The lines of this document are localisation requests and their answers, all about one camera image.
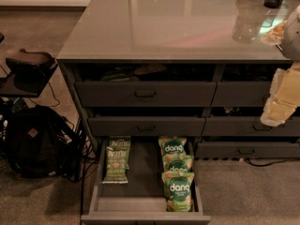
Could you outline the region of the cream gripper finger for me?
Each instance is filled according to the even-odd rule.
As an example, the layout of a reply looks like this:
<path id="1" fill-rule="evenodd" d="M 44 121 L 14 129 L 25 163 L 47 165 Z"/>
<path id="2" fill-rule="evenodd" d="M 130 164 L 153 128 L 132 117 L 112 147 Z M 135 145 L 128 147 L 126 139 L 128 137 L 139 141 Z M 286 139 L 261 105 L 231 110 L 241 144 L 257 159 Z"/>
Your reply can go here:
<path id="1" fill-rule="evenodd" d="M 269 127 L 278 127 L 283 125 L 294 112 L 293 107 L 268 101 L 263 108 L 261 122 Z"/>
<path id="2" fill-rule="evenodd" d="M 275 27 L 266 32 L 262 38 L 261 42 L 265 45 L 275 46 L 281 43 L 283 39 L 284 29 L 287 21 L 284 20 L 277 24 Z"/>

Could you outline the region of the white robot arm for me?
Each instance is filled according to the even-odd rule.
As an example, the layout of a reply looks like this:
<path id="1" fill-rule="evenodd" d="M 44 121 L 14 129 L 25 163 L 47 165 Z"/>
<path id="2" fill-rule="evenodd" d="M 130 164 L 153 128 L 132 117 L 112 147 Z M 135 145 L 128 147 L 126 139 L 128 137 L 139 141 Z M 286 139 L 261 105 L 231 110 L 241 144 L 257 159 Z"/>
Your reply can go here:
<path id="1" fill-rule="evenodd" d="M 277 127 L 300 107 L 300 6 L 287 20 L 266 32 L 261 42 L 276 46 L 284 57 L 292 60 L 290 68 L 276 70 L 261 116 L 264 125 Z"/>

